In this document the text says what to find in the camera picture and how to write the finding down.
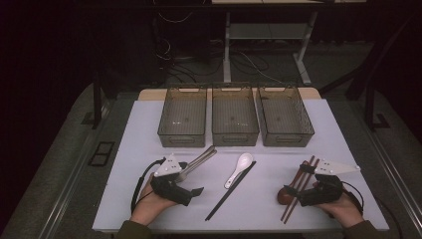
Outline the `black metal stand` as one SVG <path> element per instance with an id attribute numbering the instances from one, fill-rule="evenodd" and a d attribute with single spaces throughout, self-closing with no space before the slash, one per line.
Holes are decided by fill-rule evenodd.
<path id="1" fill-rule="evenodd" d="M 378 128 L 390 128 L 390 125 L 383 114 L 374 111 L 375 104 L 375 84 L 369 82 L 365 92 L 364 121 L 371 131 Z"/>
<path id="2" fill-rule="evenodd" d="M 86 113 L 82 124 L 90 124 L 97 129 L 104 118 L 109 97 L 110 84 L 104 71 L 93 72 L 93 110 Z"/>

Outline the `white metal desk frame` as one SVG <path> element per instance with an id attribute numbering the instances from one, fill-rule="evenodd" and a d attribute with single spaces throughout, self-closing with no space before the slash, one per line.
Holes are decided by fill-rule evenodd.
<path id="1" fill-rule="evenodd" d="M 366 0 L 211 0 L 213 6 L 233 7 L 269 7 L 274 10 L 276 7 L 341 7 L 364 4 Z M 309 86 L 312 81 L 304 64 L 304 56 L 311 39 L 313 29 L 317 20 L 319 10 L 311 10 L 309 18 L 302 23 L 282 23 L 268 24 L 264 29 L 262 24 L 239 24 L 231 21 L 232 10 L 225 13 L 225 36 L 224 36 L 224 54 L 223 54 L 223 76 L 226 83 L 231 81 L 231 59 L 230 59 L 230 41 L 231 40 L 300 40 L 301 47 L 295 53 L 293 58 L 302 83 Z"/>

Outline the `person's left hand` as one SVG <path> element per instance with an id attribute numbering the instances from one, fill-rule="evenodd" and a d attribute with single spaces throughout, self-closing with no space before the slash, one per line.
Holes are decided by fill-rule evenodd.
<path id="1" fill-rule="evenodd" d="M 157 195 L 151 185 L 152 177 L 149 177 L 140 192 L 140 200 L 131 213 L 130 221 L 148 226 L 155 218 L 167 208 L 175 205 L 175 202 Z"/>

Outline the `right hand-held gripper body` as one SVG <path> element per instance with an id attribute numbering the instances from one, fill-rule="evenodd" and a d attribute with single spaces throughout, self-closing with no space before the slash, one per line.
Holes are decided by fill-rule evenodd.
<path id="1" fill-rule="evenodd" d="M 360 170 L 358 165 L 323 160 L 315 168 L 313 176 L 316 178 L 316 187 L 298 193 L 298 201 L 301 206 L 334 202 L 342 193 L 351 197 L 355 205 L 360 205 L 357 198 L 343 188 L 343 182 L 337 177 L 343 173 L 358 172 Z"/>

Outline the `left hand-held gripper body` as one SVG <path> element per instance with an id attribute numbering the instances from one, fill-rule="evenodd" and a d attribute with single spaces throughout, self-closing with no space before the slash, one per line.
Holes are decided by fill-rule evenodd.
<path id="1" fill-rule="evenodd" d="M 182 165 L 173 154 L 163 158 L 163 162 L 153 173 L 150 185 L 155 194 L 177 204 L 188 206 L 192 193 L 177 185 L 175 178 L 183 169 Z"/>

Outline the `black floor socket frame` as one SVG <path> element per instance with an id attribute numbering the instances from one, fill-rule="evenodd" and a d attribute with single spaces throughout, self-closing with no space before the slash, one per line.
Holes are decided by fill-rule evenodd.
<path id="1" fill-rule="evenodd" d="M 89 166 L 106 166 L 114 147 L 113 141 L 100 141 L 89 160 Z"/>

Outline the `brown wooden chopstick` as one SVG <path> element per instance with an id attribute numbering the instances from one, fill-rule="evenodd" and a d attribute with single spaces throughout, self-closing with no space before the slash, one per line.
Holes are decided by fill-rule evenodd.
<path id="1" fill-rule="evenodd" d="M 298 191 L 304 190 L 307 187 L 311 176 L 312 175 L 310 173 L 305 173 L 304 172 L 303 176 L 301 177 L 301 179 L 299 180 L 299 182 L 295 186 L 295 188 Z M 286 209 L 285 209 L 285 211 L 284 211 L 284 213 L 282 215 L 282 218 L 281 218 L 281 221 L 284 224 L 286 224 L 288 222 L 288 220 L 289 220 L 291 214 L 293 213 L 293 210 L 295 209 L 297 203 L 298 203 L 298 200 L 294 197 L 293 201 L 286 206 Z"/>
<path id="2" fill-rule="evenodd" d="M 319 159 L 313 155 L 311 159 L 309 160 L 308 166 L 317 166 L 318 163 L 319 163 Z M 301 173 L 301 175 L 299 176 L 298 179 L 294 180 L 294 183 L 292 184 L 292 188 L 296 189 L 298 192 L 301 192 L 306 189 L 313 174 L 311 172 L 303 172 L 301 169 L 299 169 L 299 172 Z M 286 210 L 284 214 L 282 215 L 281 221 L 284 224 L 286 224 L 289 221 L 297 204 L 298 204 L 298 200 L 294 197 L 292 201 L 290 202 L 290 204 L 286 207 Z"/>

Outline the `transparent grey plastic basket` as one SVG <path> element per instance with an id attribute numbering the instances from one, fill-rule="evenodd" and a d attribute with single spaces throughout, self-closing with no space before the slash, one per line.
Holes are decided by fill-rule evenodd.
<path id="1" fill-rule="evenodd" d="M 298 88 L 259 87 L 256 102 L 264 146 L 308 145 L 315 130 Z"/>
<path id="2" fill-rule="evenodd" d="M 260 132 L 249 86 L 212 90 L 212 139 L 216 146 L 255 146 Z"/>
<path id="3" fill-rule="evenodd" d="M 157 134 L 164 147 L 204 147 L 207 90 L 167 90 Z"/>

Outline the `slanted black stand legs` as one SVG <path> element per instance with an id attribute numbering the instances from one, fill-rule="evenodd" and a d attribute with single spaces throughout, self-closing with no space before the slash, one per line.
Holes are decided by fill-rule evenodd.
<path id="1" fill-rule="evenodd" d="M 375 41 L 367 58 L 351 72 L 320 88 L 318 90 L 319 94 L 321 96 L 326 95 L 346 82 L 350 82 L 350 85 L 345 92 L 345 96 L 349 100 L 357 100 L 364 92 L 365 88 L 371 83 L 373 75 L 394 42 L 415 15 L 415 12 L 404 13 L 395 21 L 393 21 L 392 17 L 388 18 L 388 22 L 382 23 L 384 32 L 377 34 L 378 39 Z"/>

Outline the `metal floor rail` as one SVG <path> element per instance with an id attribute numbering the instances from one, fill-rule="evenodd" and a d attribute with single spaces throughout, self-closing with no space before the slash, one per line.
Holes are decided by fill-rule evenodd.
<path id="1" fill-rule="evenodd" d="M 37 239 L 52 239 L 76 190 L 101 131 L 91 122 L 94 102 L 77 101 L 53 141 L 38 176 L 45 194 L 45 218 Z"/>
<path id="2" fill-rule="evenodd" d="M 422 208 L 418 205 L 413 194 L 405 184 L 398 169 L 394 165 L 393 160 L 389 156 L 387 149 L 383 146 L 382 142 L 377 136 L 375 127 L 372 124 L 367 123 L 363 118 L 359 119 L 362 127 L 366 130 L 366 133 L 368 134 L 368 137 L 370 138 L 371 143 L 377 152 L 380 165 L 383 167 L 383 170 L 387 175 L 390 183 L 392 184 L 395 192 L 397 193 L 398 198 L 403 204 L 407 215 L 411 219 L 412 224 L 422 239 Z"/>

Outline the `white ceramic spoon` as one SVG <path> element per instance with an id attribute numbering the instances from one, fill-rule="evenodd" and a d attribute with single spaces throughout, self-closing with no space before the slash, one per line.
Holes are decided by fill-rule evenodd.
<path id="1" fill-rule="evenodd" d="M 241 154 L 237 160 L 236 167 L 233 171 L 233 173 L 230 175 L 226 183 L 224 184 L 224 187 L 226 189 L 229 189 L 232 184 L 234 183 L 236 177 L 246 170 L 252 163 L 254 162 L 253 155 L 251 153 L 245 152 Z"/>

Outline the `metal fork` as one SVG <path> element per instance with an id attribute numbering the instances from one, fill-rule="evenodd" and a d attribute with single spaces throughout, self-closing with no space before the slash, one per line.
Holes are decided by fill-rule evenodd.
<path id="1" fill-rule="evenodd" d="M 202 154 L 200 154 L 197 158 L 195 158 L 193 161 L 189 162 L 187 166 L 181 171 L 182 174 L 189 174 L 191 171 L 193 171 L 195 168 L 197 168 L 200 164 L 205 162 L 207 159 L 212 157 L 217 152 L 214 145 L 211 145 L 208 147 Z"/>
<path id="2" fill-rule="evenodd" d="M 176 182 L 182 182 L 182 181 L 184 181 L 184 180 L 187 178 L 187 175 L 182 174 L 182 173 L 180 172 L 180 173 L 179 173 L 179 175 L 175 178 L 175 181 L 176 181 Z"/>

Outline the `person's right hand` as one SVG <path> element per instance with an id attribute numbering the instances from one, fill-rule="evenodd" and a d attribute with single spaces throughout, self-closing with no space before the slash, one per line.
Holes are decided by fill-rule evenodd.
<path id="1" fill-rule="evenodd" d="M 343 193 L 337 201 L 318 204 L 317 208 L 333 216 L 344 228 L 350 228 L 363 222 L 363 216 L 353 204 L 351 198 Z"/>

